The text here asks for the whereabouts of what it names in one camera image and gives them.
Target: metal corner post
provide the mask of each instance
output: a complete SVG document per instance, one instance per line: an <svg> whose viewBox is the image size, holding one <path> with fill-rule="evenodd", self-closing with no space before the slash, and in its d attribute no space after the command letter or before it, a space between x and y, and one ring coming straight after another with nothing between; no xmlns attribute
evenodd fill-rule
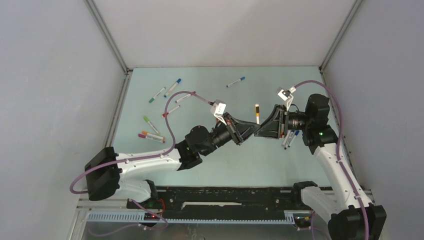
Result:
<svg viewBox="0 0 424 240"><path fill-rule="evenodd" d="M113 110L113 115L112 118L110 120L110 124L109 124L109 130L107 132L106 138L104 140L104 147L111 147L113 142L114 142L114 138L115 138L115 134L117 131L117 127L118 127L118 122L121 116L121 112L122 109L124 107L124 101L125 101L125 97L127 96L127 91L128 91L128 87L130 86L130 81L131 81L131 77L133 75L133 71L130 70L128 72L127 75L125 75L123 81L122 81L122 85L121 88L119 90L119 94L116 100L116 104L115 104L115 108Z"/></svg>
<svg viewBox="0 0 424 240"><path fill-rule="evenodd" d="M116 60L119 62L120 67L122 68L123 72L127 74L128 73L127 64L125 63L114 39L112 38L111 32L106 26L106 23L103 20L102 15L100 14L99 9L96 6L96 3L94 2L94 0L84 0L84 2L87 5L87 8L90 11L91 15L93 16L95 22L97 23L98 28L100 29L101 33L105 37L107 44L109 45L110 49L115 55Z"/></svg>
<svg viewBox="0 0 424 240"><path fill-rule="evenodd" d="M343 24L341 25L341 28L338 31L337 36L335 37L333 43L331 44L330 49L328 50L327 54L325 55L324 60L322 61L322 64L320 66L321 72L325 71L327 65L329 64L331 58L333 57L334 52L336 51L337 47L339 46L343 36L347 32L349 26L352 23L352 20L354 19L355 15L358 13L363 2L365 2L365 0L355 0L355 2L353 3L352 8L350 8L350 11L346 16L346 19L344 20Z"/></svg>

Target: white marker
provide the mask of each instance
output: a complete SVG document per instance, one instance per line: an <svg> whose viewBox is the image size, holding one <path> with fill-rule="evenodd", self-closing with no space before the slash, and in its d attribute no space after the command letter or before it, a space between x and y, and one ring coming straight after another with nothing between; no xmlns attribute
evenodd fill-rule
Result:
<svg viewBox="0 0 424 240"><path fill-rule="evenodd" d="M165 98L168 97L168 95L174 90L174 88L181 82L181 78L178 78L178 80L169 88L169 90L163 95Z"/></svg>
<svg viewBox="0 0 424 240"><path fill-rule="evenodd" d="M165 143L165 141L163 141L163 140L160 140L160 139L157 139L157 138L154 138L154 137L151 137L151 136L146 136L144 134L139 133L138 136L142 139L150 139L150 140L154 140L154 141L157 141L157 142L161 142L163 144Z"/></svg>
<svg viewBox="0 0 424 240"><path fill-rule="evenodd" d="M156 99L156 97L157 97L157 96L159 96L159 94L161 94L164 90L165 90L165 87L162 87L162 89L161 89L160 91L158 91L158 92L156 93L156 95L154 95L152 98L150 98L150 100L148 101L148 103L152 103L152 102L153 102L153 100L155 100L155 99Z"/></svg>
<svg viewBox="0 0 424 240"><path fill-rule="evenodd" d="M174 107L173 109L169 110L169 111L166 113L166 116L168 116L168 115L169 115L170 113L172 113L173 111L177 110L179 107L181 107L181 105L178 105L178 106Z"/></svg>
<svg viewBox="0 0 424 240"><path fill-rule="evenodd" d="M186 98L188 98L190 96L191 96L191 94L187 94L187 95L183 96L182 98L176 100L175 103L177 104L177 103L181 102L182 100L184 100L184 99L186 99Z"/></svg>
<svg viewBox="0 0 424 240"><path fill-rule="evenodd" d="M231 87L233 84L238 83L238 82L241 82L241 81L243 81L244 79L245 79L245 77L244 77L244 76L242 76L241 78L239 78L239 79L237 79L237 80L233 81L232 83L228 84L226 87L227 87L227 88L229 88L229 87Z"/></svg>
<svg viewBox="0 0 424 240"><path fill-rule="evenodd" d="M296 133L294 134L294 136L291 138L290 143L288 144L288 147L290 148L290 146L292 145L293 141L295 140L296 136L299 134L299 130L296 131Z"/></svg>
<svg viewBox="0 0 424 240"><path fill-rule="evenodd" d="M165 137L164 137L164 136L158 136L158 135L152 134L152 133L150 133L150 132L146 132L146 131L142 131L141 133L142 133L143 135L150 136L150 137L152 137L152 138L156 138L156 139L159 139L159 140L161 140L161 141L164 141L164 142L165 142Z"/></svg>
<svg viewBox="0 0 424 240"><path fill-rule="evenodd" d="M290 136L288 136L287 142L285 142L285 144L284 144L284 149L287 149L287 147L289 146L289 143L292 141L292 138L293 138L294 135L295 135L295 132L292 130L290 132Z"/></svg>
<svg viewBox="0 0 424 240"><path fill-rule="evenodd" d="M290 134L292 134L292 131L288 132L288 133L285 135L284 141L282 141L281 146L283 146L283 147L284 147L284 146L286 145L287 141L289 140Z"/></svg>
<svg viewBox="0 0 424 240"><path fill-rule="evenodd" d="M254 109L255 109L255 112L256 112L256 124L261 124L259 122L259 104L255 104Z"/></svg>

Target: white bracket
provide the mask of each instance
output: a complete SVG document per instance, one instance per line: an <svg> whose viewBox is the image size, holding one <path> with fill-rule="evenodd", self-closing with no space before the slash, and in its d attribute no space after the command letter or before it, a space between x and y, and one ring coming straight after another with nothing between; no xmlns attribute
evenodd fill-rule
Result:
<svg viewBox="0 0 424 240"><path fill-rule="evenodd" d="M289 110L290 106L293 102L292 93L296 92L296 88L294 86L290 87L288 90L282 87L279 87L277 90L277 95L284 101L284 105Z"/></svg>
<svg viewBox="0 0 424 240"><path fill-rule="evenodd" d="M317 186L308 186L301 190L302 202L313 209L326 223L331 219L332 214L342 211L340 206L329 199Z"/></svg>
<svg viewBox="0 0 424 240"><path fill-rule="evenodd" d="M128 162L120 162L117 167L121 169L119 174L119 188L113 194L115 198L134 199L138 203L144 202L151 197L152 190L145 176L159 171L177 171L180 166L180 153L174 148L166 155L166 150L143 152L143 153L119 153L116 160L127 159ZM131 159L145 156L159 155L158 157L143 160Z"/></svg>
<svg viewBox="0 0 424 240"><path fill-rule="evenodd" d="M217 99L215 100L212 105L212 108L210 109L210 112L213 114L213 116L225 125L227 125L227 123L224 120L223 114L225 112L226 106L227 104L225 102Z"/></svg>

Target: light blue table surface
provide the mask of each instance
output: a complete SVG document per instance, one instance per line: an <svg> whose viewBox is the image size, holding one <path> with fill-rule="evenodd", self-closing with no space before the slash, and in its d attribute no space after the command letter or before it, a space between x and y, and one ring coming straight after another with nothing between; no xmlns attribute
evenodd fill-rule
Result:
<svg viewBox="0 0 424 240"><path fill-rule="evenodd" d="M227 84L241 77L245 80L226 88ZM173 93L196 91L210 101L222 100L227 104L226 112L240 120L255 122L254 106L259 104L261 123L275 104L282 103L276 94L278 87L290 88L305 80L321 82L320 72L315 66L135 68L113 141L117 153L150 152L172 145L162 117L168 100L163 94L167 90L152 103L149 99L162 87L169 89L178 78L182 81ZM321 86L308 83L297 89L293 103L304 111L309 95L314 93L326 95ZM169 109L175 107L174 101L182 96L175 97ZM194 126L202 125L209 130L215 126L211 106L193 96L179 104L181 107L168 117L177 143L184 140ZM165 144L138 137L141 131L154 133L143 120L144 115L166 137ZM332 111L329 119L329 124L337 132ZM304 146L301 134L288 150L281 147L282 141L254 136L241 146L230 141L210 155L202 156L203 163L192 169L150 173L141 176L140 180L152 180L157 186L292 186L301 181L314 181L319 186L330 185L324 170L309 148Z"/></svg>

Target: yellow marker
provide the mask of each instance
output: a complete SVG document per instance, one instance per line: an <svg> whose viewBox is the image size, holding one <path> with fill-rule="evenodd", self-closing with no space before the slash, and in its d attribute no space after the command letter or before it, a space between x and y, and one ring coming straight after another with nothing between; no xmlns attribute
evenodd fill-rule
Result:
<svg viewBox="0 0 424 240"><path fill-rule="evenodd" d="M254 109L256 111L256 124L260 124L260 122L259 122L259 104L255 104Z"/></svg>

